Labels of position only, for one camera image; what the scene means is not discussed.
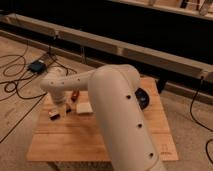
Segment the hole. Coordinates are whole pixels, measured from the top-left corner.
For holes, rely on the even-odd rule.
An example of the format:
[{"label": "hole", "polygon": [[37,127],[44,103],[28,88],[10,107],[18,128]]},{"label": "hole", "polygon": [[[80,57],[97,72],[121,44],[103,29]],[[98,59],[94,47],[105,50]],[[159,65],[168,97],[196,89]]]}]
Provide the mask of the hole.
[{"label": "hole", "polygon": [[127,98],[127,99],[131,99],[131,96],[130,96],[130,95],[127,95],[126,98]]},{"label": "hole", "polygon": [[138,124],[138,128],[142,128],[142,124]]},{"label": "hole", "polygon": [[150,153],[149,157],[152,158],[154,156],[154,153]]}]

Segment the table leg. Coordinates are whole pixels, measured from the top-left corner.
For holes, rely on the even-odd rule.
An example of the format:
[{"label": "table leg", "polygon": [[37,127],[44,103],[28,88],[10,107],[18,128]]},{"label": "table leg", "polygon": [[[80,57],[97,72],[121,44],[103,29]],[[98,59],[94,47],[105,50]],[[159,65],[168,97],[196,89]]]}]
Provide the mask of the table leg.
[{"label": "table leg", "polygon": [[60,171],[58,166],[54,162],[47,162],[47,164],[54,170],[54,171]]}]

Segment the black object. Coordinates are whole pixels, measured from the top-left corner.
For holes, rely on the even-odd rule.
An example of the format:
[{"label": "black object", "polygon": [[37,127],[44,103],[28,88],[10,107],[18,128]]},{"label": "black object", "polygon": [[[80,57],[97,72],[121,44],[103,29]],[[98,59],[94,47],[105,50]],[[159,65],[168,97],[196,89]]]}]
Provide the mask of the black object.
[{"label": "black object", "polygon": [[168,81],[167,78],[160,77],[160,79],[157,82],[158,93],[162,93],[167,81]]},{"label": "black object", "polygon": [[38,60],[32,62],[28,66],[28,70],[30,70],[33,73],[41,74],[46,69],[46,65]]},{"label": "black object", "polygon": [[135,92],[141,110],[145,109],[149,105],[149,95],[142,88],[138,88]]}]

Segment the gray floor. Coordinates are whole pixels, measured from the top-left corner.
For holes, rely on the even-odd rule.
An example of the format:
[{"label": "gray floor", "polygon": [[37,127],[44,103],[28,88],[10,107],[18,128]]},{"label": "gray floor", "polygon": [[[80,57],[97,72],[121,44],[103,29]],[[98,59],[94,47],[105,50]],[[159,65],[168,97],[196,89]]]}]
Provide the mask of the gray floor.
[{"label": "gray floor", "polygon": [[[0,37],[0,56],[5,54],[22,54],[26,45],[9,39]],[[43,52],[39,49],[30,47],[26,59],[31,62],[38,58]],[[11,60],[11,58],[1,59],[0,66]],[[59,61],[78,72],[90,70],[91,67],[59,57]],[[0,69],[1,81],[8,80],[2,75],[3,69]],[[42,93],[39,88],[39,81],[43,75],[25,87],[21,93],[25,96],[33,96]],[[5,97],[0,86],[0,99]],[[191,99],[164,91],[161,94],[163,106],[169,121],[172,135],[177,147],[180,160],[176,162],[165,162],[168,171],[211,171],[213,165],[208,161],[205,154],[205,143],[213,138],[213,133],[206,131],[196,125],[190,118],[189,105]],[[17,96],[4,102],[0,102],[0,138],[2,138],[12,126],[17,123],[24,113],[32,106],[36,100],[20,100]],[[32,139],[33,130],[36,126],[38,113],[41,109],[41,103],[17,126],[17,128],[0,144],[0,171],[49,171],[51,168],[46,163],[31,163],[26,161],[26,153]],[[209,127],[213,127],[213,106],[201,102],[194,104],[196,117]],[[213,156],[213,143],[209,150]],[[82,168],[75,169],[69,163],[58,163],[61,170],[81,170],[81,171],[102,171],[101,166],[81,165]]]}]

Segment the table top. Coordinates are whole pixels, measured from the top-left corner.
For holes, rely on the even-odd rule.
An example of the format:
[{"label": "table top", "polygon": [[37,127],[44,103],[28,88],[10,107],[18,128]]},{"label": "table top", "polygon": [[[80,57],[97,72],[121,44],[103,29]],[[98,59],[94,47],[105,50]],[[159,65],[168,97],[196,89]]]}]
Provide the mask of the table top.
[{"label": "table top", "polygon": [[[150,77],[141,78],[141,88],[150,97],[150,104],[143,110],[143,114],[161,159],[178,160],[155,80]],[[86,101],[88,94],[81,91],[76,103]],[[48,95],[27,154],[28,161],[110,161],[94,114],[77,115],[76,104],[71,104],[72,112],[51,121],[48,111],[52,107]]]}]

